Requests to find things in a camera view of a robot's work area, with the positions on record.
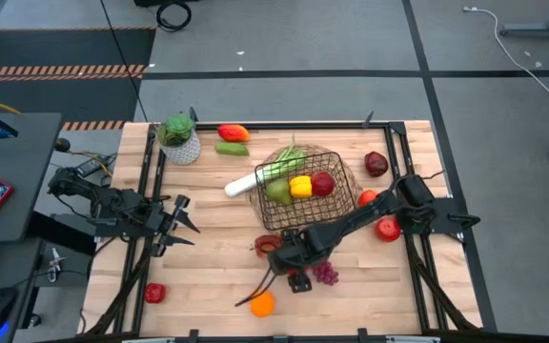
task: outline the white potted plant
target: white potted plant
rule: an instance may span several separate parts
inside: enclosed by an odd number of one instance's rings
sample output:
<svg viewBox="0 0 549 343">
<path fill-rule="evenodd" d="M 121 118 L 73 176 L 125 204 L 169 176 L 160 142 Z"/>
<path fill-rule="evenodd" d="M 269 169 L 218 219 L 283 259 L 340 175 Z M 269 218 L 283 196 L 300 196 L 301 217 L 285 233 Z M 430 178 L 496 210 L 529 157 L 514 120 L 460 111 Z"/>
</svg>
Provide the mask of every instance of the white potted plant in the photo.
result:
<svg viewBox="0 0 549 343">
<path fill-rule="evenodd" d="M 170 116 L 158 126 L 160 149 L 174 164 L 191 164 L 200 155 L 200 140 L 194 127 L 194 120 L 184 112 Z"/>
</svg>

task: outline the white cable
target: white cable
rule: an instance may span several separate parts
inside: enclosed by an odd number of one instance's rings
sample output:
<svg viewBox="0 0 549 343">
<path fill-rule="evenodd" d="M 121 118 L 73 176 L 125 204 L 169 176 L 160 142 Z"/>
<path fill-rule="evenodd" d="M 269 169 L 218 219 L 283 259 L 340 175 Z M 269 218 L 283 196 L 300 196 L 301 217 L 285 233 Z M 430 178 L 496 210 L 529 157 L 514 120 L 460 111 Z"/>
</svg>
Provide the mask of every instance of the white cable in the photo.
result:
<svg viewBox="0 0 549 343">
<path fill-rule="evenodd" d="M 533 77 L 533 79 L 535 81 L 537 81 L 539 83 L 540 86 L 542 86 L 547 92 L 549 92 L 549 88 L 544 85 L 541 81 L 539 81 L 539 79 L 531 72 L 529 71 L 528 69 L 524 68 L 521 64 L 519 64 L 518 62 L 516 62 L 516 60 L 514 59 L 514 57 L 512 57 L 512 55 L 510 54 L 510 52 L 508 52 L 508 50 L 505 48 L 505 46 L 503 45 L 503 43 L 501 42 L 501 40 L 499 39 L 499 35 L 498 35 L 498 26 L 499 26 L 499 20 L 497 19 L 497 16 L 492 13 L 491 11 L 489 10 L 482 10 L 482 9 L 478 9 L 478 8 L 475 8 L 475 7 L 472 7 L 472 8 L 468 8 L 467 6 L 463 8 L 463 11 L 473 11 L 473 12 L 483 12 L 483 13 L 487 13 L 489 14 L 490 16 L 492 16 L 494 19 L 495 19 L 495 39 L 497 39 L 497 43 L 499 43 L 499 45 L 501 46 L 501 48 L 503 49 L 503 51 L 505 52 L 505 54 L 510 58 L 510 60 L 520 69 L 522 69 L 523 71 L 526 71 L 529 75 L 531 75 L 531 77 Z"/>
</svg>

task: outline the wooden tabletop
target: wooden tabletop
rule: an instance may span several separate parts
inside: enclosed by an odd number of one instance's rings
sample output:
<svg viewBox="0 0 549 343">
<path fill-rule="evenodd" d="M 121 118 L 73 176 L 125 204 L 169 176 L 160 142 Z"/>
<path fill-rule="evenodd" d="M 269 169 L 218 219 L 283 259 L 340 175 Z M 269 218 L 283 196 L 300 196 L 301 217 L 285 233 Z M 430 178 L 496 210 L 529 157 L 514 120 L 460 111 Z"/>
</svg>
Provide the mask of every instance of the wooden tabletop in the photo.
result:
<svg viewBox="0 0 549 343">
<path fill-rule="evenodd" d="M 416 173 L 441 171 L 436 141 L 429 121 L 406 121 Z M 122 133 L 113 186 L 137 188 L 148 124 L 127 124 Z M 274 314 L 255 318 L 248 306 L 234 303 L 251 293 L 267 269 L 267 262 L 251 250 L 254 240 L 267 233 L 257 219 L 248 194 L 229 198 L 224 186 L 254 171 L 274 150 L 290 144 L 317 144 L 340 154 L 364 189 L 381 191 L 393 181 L 391 172 L 373 178 L 363 167 L 363 156 L 379 151 L 387 156 L 383 131 L 377 130 L 264 130 L 251 131 L 247 144 L 251 156 L 215 153 L 221 141 L 216 131 L 200 131 L 200 158 L 190 166 L 167 162 L 162 194 L 173 199 L 179 193 L 192 199 L 188 213 L 201 234 L 180 226 L 175 234 L 195 246 L 175 245 L 162 258 L 153 258 L 149 282 L 167 286 L 163 303 L 144 307 L 141 336 L 350 335 L 357 328 L 369 334 L 420 333 L 415 297 L 403 239 L 384 243 L 372 230 L 347 236 L 330 261 L 339 272 L 333 287 L 314 282 L 307 293 L 293 294 L 287 279 L 277 278 L 271 287 Z M 401 161 L 401 147 L 396 139 Z M 151 194 L 156 154 L 152 157 L 147 195 Z M 435 196 L 446 196 L 442 175 L 427 181 Z M 173 209 L 171 201 L 166 203 Z M 440 285 L 457 307 L 480 325 L 478 305 L 460 243 L 441 234 L 431 237 Z M 115 240 L 96 256 L 84 303 L 90 328 L 107 309 L 120 287 L 127 245 Z M 425 290 L 430 322 L 436 323 L 429 289 Z M 129 297 L 125 330 L 131 327 L 134 295 Z"/>
</svg>

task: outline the green pear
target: green pear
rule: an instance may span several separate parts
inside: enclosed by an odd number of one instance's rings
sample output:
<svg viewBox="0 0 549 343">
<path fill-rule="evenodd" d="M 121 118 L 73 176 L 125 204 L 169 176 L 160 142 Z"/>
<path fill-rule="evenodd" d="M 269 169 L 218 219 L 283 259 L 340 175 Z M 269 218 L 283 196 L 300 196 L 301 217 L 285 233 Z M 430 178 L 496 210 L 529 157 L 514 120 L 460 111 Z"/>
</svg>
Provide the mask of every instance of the green pear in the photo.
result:
<svg viewBox="0 0 549 343">
<path fill-rule="evenodd" d="M 287 179 L 280 178 L 266 186 L 266 197 L 281 205 L 292 205 L 290 184 L 287 182 Z"/>
</svg>

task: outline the wire basket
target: wire basket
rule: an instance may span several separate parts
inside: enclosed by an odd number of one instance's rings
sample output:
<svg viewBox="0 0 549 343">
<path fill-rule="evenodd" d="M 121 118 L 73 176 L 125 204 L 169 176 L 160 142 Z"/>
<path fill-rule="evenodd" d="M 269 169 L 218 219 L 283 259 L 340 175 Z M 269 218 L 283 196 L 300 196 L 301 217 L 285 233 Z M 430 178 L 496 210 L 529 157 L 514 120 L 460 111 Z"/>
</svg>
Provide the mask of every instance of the wire basket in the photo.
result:
<svg viewBox="0 0 549 343">
<path fill-rule="evenodd" d="M 266 163 L 255 167 L 257 187 L 250 194 L 250 200 L 266 230 L 303 229 L 312 223 L 335 220 L 356 208 L 361 188 L 340 155 L 319 146 L 298 145 L 297 148 L 303 149 L 307 157 L 303 157 L 304 163 L 295 170 L 280 176 L 274 175 L 265 181 L 262 181 L 263 174 L 258 177 L 264 167 L 274 163 L 282 150 L 275 151 L 266 159 Z M 334 179 L 335 187 L 331 194 L 293 198 L 292 205 L 282 205 L 266 197 L 266 187 L 281 177 L 289 182 L 296 176 L 317 172 L 327 172 Z"/>
</svg>

